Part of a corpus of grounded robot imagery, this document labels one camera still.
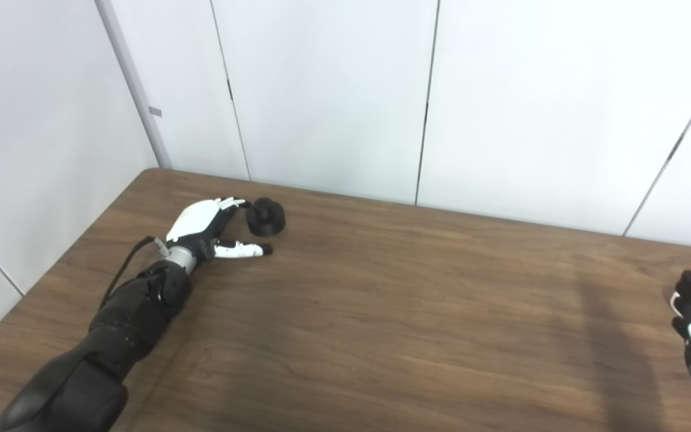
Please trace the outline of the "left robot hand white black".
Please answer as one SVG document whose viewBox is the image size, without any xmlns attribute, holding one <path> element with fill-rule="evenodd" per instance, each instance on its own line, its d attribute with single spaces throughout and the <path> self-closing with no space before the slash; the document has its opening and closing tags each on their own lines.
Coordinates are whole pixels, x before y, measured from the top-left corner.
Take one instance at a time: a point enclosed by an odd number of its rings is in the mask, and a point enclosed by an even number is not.
<svg viewBox="0 0 691 432">
<path fill-rule="evenodd" d="M 236 211 L 250 207 L 249 202 L 235 197 L 201 200 L 186 207 L 166 235 L 164 257 L 173 262 L 176 257 L 188 256 L 192 263 L 204 263 L 215 258 L 271 255 L 271 244 L 220 241 Z"/>
</svg>

